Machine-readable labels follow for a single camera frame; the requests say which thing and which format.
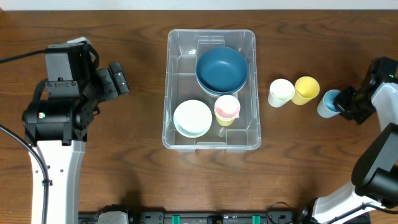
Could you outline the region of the light blue cup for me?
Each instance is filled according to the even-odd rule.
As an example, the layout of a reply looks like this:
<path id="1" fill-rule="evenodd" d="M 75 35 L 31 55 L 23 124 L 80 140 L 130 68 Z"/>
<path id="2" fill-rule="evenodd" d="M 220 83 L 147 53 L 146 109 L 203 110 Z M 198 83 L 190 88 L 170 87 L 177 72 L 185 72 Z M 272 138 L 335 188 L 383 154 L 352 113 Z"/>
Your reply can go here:
<path id="1" fill-rule="evenodd" d="M 333 100 L 339 93 L 339 90 L 329 90 L 323 95 L 322 100 L 317 106 L 317 113 L 322 118 L 331 118 L 340 113 L 333 104 Z"/>

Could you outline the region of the grey small bowl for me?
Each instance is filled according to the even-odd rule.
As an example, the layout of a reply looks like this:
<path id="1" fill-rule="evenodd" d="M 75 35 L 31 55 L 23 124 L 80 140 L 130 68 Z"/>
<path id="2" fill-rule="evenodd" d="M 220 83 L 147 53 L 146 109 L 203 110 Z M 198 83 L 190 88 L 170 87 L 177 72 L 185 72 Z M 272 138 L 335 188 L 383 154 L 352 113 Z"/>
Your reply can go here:
<path id="1" fill-rule="evenodd" d="M 179 125 L 179 124 L 175 125 L 175 128 L 182 136 L 185 136 L 187 138 L 199 138 L 199 137 L 205 135 L 210 130 L 210 129 L 204 129 L 198 133 L 191 133 L 191 132 L 183 129 L 181 127 L 181 125 Z"/>

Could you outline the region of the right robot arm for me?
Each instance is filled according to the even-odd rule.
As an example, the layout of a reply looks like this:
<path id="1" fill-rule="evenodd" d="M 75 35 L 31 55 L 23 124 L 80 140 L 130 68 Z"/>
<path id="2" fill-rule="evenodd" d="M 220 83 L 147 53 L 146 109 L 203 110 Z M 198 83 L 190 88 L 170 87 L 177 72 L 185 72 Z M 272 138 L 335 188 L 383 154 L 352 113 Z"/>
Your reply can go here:
<path id="1" fill-rule="evenodd" d="M 358 159 L 351 181 L 316 199 L 303 223 L 346 223 L 372 210 L 397 214 L 397 84 L 380 84 L 371 103 L 381 134 Z"/>

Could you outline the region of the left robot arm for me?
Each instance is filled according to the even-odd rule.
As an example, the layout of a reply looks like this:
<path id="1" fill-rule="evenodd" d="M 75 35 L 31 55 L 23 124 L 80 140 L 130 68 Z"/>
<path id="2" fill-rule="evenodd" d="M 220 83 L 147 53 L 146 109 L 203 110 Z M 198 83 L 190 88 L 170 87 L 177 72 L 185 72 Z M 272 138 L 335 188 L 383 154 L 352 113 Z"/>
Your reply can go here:
<path id="1" fill-rule="evenodd" d="M 99 68 L 91 43 L 80 38 L 44 50 L 48 78 L 37 84 L 22 114 L 32 147 L 32 223 L 78 223 L 80 169 L 88 126 L 98 105 L 129 92 L 119 63 Z"/>

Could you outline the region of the white small bowl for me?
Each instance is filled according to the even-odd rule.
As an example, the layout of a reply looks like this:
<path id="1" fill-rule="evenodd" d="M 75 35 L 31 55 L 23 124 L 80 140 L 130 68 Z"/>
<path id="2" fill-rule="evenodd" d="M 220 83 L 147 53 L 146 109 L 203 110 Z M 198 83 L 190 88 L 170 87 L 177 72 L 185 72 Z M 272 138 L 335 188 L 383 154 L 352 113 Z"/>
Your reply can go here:
<path id="1" fill-rule="evenodd" d="M 187 100 L 179 104 L 173 116 L 174 125 L 179 124 L 191 133 L 210 129 L 212 120 L 209 107 L 198 100 Z"/>

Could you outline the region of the pink cup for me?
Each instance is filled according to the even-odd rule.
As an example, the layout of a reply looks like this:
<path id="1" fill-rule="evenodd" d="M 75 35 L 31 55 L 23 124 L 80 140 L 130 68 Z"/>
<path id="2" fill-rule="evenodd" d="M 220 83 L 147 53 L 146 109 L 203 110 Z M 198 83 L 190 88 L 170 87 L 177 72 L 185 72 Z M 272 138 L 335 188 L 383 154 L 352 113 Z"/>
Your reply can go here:
<path id="1" fill-rule="evenodd" d="M 223 119 L 233 119 L 239 115 L 241 105 L 233 95 L 223 95 L 215 102 L 215 113 Z"/>

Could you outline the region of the beige bowl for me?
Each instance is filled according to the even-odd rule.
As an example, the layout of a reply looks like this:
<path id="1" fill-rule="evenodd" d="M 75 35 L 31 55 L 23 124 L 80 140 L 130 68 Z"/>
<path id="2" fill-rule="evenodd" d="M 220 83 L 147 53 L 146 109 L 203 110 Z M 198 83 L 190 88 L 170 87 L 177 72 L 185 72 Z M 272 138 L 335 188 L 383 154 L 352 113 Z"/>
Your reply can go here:
<path id="1" fill-rule="evenodd" d="M 237 95 L 238 95 L 238 92 L 239 91 L 241 91 L 243 88 L 244 88 L 244 86 L 242 87 L 242 88 L 240 88 L 238 91 L 236 91 L 236 92 L 233 92 L 233 93 L 221 93 L 221 94 L 218 94 L 218 93 L 212 93 L 210 90 L 206 90 L 203 86 L 201 86 L 200 85 L 200 87 L 201 87 L 201 89 L 207 94 L 207 95 L 209 95 L 209 96 L 211 96 L 211 97 L 213 97 L 213 98 L 219 98 L 219 97 L 221 97 L 221 96 L 223 96 L 223 95 L 233 95 L 233 96 L 235 96 L 235 97 L 237 97 Z"/>

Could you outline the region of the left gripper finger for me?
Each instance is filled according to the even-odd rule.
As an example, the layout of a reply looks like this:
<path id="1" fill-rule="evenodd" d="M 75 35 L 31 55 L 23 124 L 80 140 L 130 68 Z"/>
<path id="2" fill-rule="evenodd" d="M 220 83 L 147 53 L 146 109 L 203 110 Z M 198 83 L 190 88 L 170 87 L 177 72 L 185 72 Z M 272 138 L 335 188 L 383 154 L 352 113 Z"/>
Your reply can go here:
<path id="1" fill-rule="evenodd" d="M 119 94 L 111 77 L 110 69 L 98 69 L 96 71 L 96 76 L 99 78 L 101 86 L 103 87 L 100 94 L 100 101 L 111 101 L 116 99 Z"/>
<path id="2" fill-rule="evenodd" d="M 119 95 L 129 93 L 129 85 L 119 62 L 109 65 Z"/>

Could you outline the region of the dark blue bowl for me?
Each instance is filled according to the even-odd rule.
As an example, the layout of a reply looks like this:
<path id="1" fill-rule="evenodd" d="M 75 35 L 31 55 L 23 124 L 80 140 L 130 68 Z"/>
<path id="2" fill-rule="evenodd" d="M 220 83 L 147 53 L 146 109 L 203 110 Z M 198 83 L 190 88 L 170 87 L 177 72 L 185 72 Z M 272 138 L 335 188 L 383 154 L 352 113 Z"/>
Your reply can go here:
<path id="1" fill-rule="evenodd" d="M 224 75 L 227 73 L 246 73 L 249 75 L 248 63 L 244 56 L 230 47 L 215 47 L 206 51 L 197 61 L 196 74 Z"/>
<path id="2" fill-rule="evenodd" d="M 217 75 L 211 73 L 210 75 L 196 74 L 199 85 L 203 86 L 206 90 L 212 93 L 233 93 L 242 88 L 247 80 L 248 74 L 246 73 L 227 73 L 224 75 Z"/>

